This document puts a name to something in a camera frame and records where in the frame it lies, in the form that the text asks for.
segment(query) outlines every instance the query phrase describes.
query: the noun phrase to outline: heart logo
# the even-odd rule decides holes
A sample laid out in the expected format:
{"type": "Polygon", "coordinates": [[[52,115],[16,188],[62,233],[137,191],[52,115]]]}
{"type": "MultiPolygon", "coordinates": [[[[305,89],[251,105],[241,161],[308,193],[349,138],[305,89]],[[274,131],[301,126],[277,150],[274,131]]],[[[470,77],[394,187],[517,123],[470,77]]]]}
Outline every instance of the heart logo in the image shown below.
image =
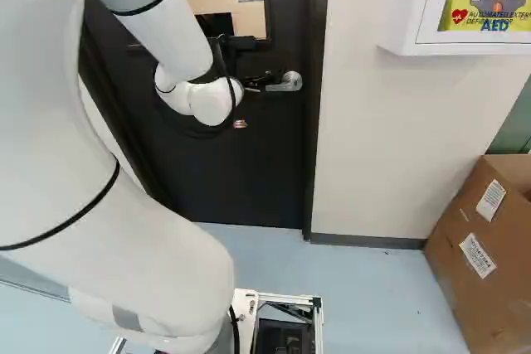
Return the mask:
{"type": "Polygon", "coordinates": [[[468,10],[466,9],[463,9],[463,10],[456,9],[453,12],[451,12],[451,16],[453,17],[455,24],[459,24],[461,21],[465,19],[467,15],[468,15],[468,10]]]}

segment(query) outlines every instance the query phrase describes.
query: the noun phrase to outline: cardboard box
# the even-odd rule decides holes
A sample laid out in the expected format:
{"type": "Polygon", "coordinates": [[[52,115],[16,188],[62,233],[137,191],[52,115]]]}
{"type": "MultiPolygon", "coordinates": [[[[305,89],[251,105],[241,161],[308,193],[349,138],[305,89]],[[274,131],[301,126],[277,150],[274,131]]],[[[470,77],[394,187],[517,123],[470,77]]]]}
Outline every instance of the cardboard box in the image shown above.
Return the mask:
{"type": "Polygon", "coordinates": [[[531,155],[486,155],[426,257],[473,354],[531,353],[531,155]]]}

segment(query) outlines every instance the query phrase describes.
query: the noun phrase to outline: door lever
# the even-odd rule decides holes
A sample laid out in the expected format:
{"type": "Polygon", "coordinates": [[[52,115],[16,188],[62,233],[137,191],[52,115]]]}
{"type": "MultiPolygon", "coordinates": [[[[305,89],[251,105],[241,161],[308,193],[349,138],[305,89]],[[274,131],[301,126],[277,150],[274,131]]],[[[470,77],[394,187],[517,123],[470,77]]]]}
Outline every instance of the door lever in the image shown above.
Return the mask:
{"type": "Polygon", "coordinates": [[[302,76],[299,72],[289,70],[282,75],[282,80],[276,85],[265,85],[265,91],[298,91],[302,89],[302,76]]]}

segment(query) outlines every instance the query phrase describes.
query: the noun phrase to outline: black door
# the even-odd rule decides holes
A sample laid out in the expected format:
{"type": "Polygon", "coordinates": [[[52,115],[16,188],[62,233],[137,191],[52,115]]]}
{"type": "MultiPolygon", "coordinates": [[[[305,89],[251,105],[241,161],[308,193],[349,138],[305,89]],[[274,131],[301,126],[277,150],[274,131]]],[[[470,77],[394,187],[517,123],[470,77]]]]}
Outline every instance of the black door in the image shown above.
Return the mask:
{"type": "MultiPolygon", "coordinates": [[[[268,37],[242,54],[237,77],[309,75],[309,1],[265,0],[268,37]]],[[[198,137],[193,117],[155,93],[156,60],[98,0],[86,0],[80,72],[148,192],[191,221],[300,229],[304,217],[305,90],[246,92],[246,129],[198,137]]]]}

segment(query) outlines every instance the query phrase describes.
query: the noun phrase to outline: baseboard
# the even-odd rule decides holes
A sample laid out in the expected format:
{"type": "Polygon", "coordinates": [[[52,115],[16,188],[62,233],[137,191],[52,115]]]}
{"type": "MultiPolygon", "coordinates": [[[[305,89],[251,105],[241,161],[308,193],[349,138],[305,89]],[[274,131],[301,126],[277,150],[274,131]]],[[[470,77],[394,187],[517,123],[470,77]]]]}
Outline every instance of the baseboard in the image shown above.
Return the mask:
{"type": "Polygon", "coordinates": [[[422,250],[426,240],[415,238],[388,238],[381,236],[337,235],[312,232],[309,241],[312,244],[363,246],[368,248],[422,250]]]}

